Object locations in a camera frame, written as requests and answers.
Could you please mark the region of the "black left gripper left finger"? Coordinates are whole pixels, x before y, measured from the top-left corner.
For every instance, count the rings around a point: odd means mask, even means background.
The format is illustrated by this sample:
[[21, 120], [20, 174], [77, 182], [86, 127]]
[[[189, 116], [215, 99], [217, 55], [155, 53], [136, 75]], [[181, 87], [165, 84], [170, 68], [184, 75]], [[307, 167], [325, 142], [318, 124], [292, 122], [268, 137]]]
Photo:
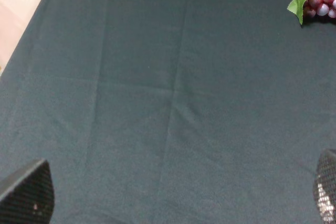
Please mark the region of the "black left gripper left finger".
[[50, 223], [54, 207], [47, 160], [34, 159], [1, 180], [1, 223]]

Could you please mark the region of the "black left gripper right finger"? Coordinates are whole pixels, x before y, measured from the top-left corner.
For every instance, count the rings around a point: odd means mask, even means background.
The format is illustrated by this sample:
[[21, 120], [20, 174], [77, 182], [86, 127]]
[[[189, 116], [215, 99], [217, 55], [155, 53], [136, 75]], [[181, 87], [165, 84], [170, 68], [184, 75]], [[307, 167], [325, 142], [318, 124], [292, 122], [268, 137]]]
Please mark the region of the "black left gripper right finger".
[[335, 149], [326, 149], [319, 157], [313, 198], [323, 223], [335, 223]]

